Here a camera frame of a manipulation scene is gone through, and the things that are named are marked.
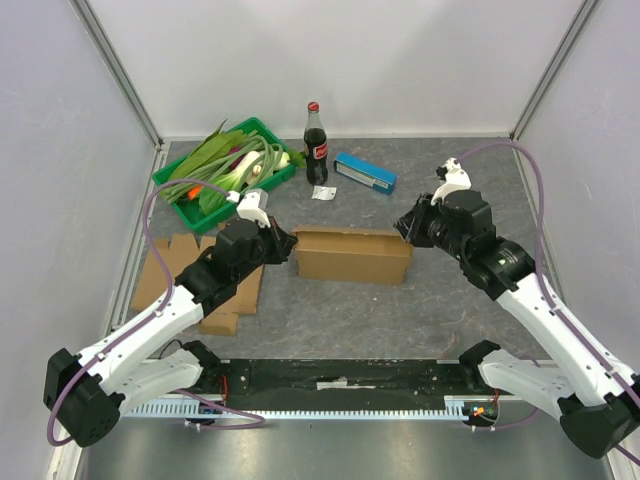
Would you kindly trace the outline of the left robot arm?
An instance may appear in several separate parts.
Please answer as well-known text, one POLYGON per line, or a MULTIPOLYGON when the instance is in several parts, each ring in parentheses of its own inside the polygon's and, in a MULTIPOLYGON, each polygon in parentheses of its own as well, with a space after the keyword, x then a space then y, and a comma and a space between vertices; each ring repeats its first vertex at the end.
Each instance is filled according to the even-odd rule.
POLYGON ((148 358, 234 297, 254 271, 286 262, 296 243, 273 217, 264 226, 234 219, 214 245, 170 277, 167 291, 124 327, 77 354, 65 348, 54 353, 44 386, 49 443, 61 443, 54 434, 56 424, 71 441, 88 447, 104 438, 121 416, 151 400, 191 387, 198 393, 215 389, 220 360, 200 341, 188 342, 162 360, 148 358))

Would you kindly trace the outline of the large cardboard box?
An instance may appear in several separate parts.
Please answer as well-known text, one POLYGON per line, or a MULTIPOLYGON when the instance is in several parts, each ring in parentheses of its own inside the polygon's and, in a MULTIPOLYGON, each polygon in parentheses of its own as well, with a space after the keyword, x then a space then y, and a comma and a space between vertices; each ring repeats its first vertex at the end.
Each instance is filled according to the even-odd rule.
POLYGON ((413 247, 390 230, 298 226, 295 258, 306 279, 400 285, 413 247))

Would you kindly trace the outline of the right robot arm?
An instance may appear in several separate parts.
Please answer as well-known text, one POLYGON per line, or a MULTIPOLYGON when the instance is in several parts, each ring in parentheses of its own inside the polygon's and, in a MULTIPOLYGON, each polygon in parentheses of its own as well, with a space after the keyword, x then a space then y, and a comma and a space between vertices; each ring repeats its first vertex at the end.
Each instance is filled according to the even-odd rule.
POLYGON ((496 233, 474 190, 421 195, 394 224, 417 248, 439 248, 464 277, 517 319, 556 364, 545 371, 485 340, 460 356, 467 392, 516 395, 557 420, 584 454, 602 458, 639 427, 639 375, 605 348, 558 298, 533 258, 496 233))

